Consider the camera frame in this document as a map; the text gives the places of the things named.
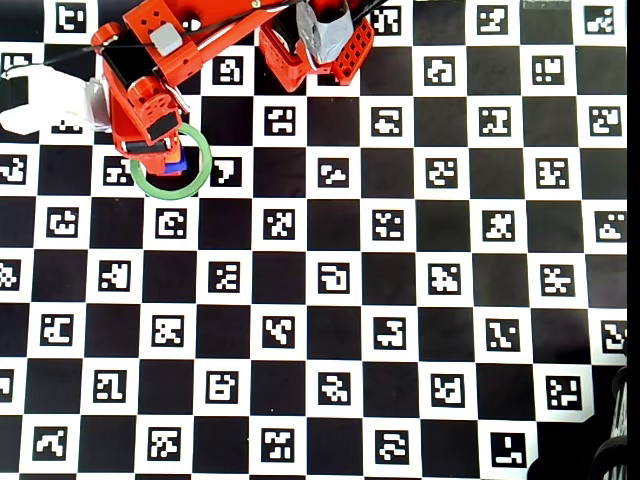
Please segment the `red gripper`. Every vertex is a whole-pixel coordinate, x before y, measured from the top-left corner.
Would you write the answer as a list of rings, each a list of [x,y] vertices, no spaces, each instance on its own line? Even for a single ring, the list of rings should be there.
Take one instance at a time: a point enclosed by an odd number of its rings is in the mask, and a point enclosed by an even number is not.
[[[140,162],[151,175],[167,175],[166,160],[177,149],[182,125],[174,95],[158,77],[141,77],[129,87],[107,78],[112,137],[116,149]]]

